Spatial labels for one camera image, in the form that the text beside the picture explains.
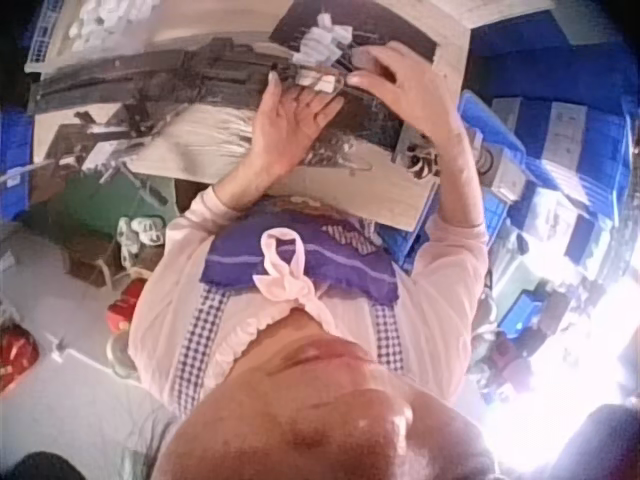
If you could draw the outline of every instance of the floor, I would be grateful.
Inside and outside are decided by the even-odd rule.
[[[104,312],[116,294],[65,275],[57,247],[39,237],[19,230],[1,245],[18,264],[0,275],[0,291],[38,340],[41,359],[0,398],[0,471],[47,450],[90,480],[120,478],[126,451],[144,451],[169,414],[108,368]],[[62,362],[51,355],[58,340]]]

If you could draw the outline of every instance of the purple apron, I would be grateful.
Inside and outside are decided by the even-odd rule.
[[[266,274],[260,239],[273,228],[289,228],[300,235],[306,257],[304,274],[314,283],[328,284],[369,300],[378,362],[393,371],[404,370],[395,316],[395,270],[390,256],[355,223],[327,207],[273,198],[261,201],[216,235],[200,278],[200,303],[183,342],[172,385],[181,415],[188,415],[198,403],[211,347],[229,298],[256,288],[253,276]],[[290,263],[295,245],[280,241],[277,252]]]

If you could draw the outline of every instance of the wooden work surface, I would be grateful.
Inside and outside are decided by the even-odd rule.
[[[414,24],[438,44],[434,68],[446,78],[449,93],[457,100],[469,50],[469,28],[429,0],[378,0],[378,3]],[[231,36],[236,42],[265,42],[291,4],[292,0],[164,0],[156,12],[150,46],[199,46],[212,35]],[[102,122],[117,107],[88,105],[83,110]],[[36,117],[34,161],[44,158],[59,124],[77,121],[73,118],[77,110]],[[200,126],[206,126],[206,117],[214,110],[215,107],[196,107],[204,118],[201,121],[205,122]],[[359,142],[352,155],[365,159],[374,166],[373,170],[298,168],[275,185],[271,193],[316,198],[354,215],[412,230],[433,182],[414,181],[402,167],[390,162],[389,152],[365,142]],[[211,151],[187,158],[169,148],[166,142],[163,144],[162,138],[130,163],[138,173],[210,183],[217,181],[232,165],[233,162],[217,158]]]

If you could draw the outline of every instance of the red object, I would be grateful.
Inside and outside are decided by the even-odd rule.
[[[18,325],[0,330],[0,392],[4,392],[33,364],[40,352],[33,336]]]
[[[142,290],[146,285],[147,281],[143,278],[136,278],[129,282],[129,285],[122,291],[120,295],[121,298],[126,298],[133,303],[137,303],[140,295],[142,295]]]
[[[113,333],[127,330],[133,320],[133,314],[146,280],[138,278],[132,280],[122,291],[120,298],[107,308],[107,324]]]

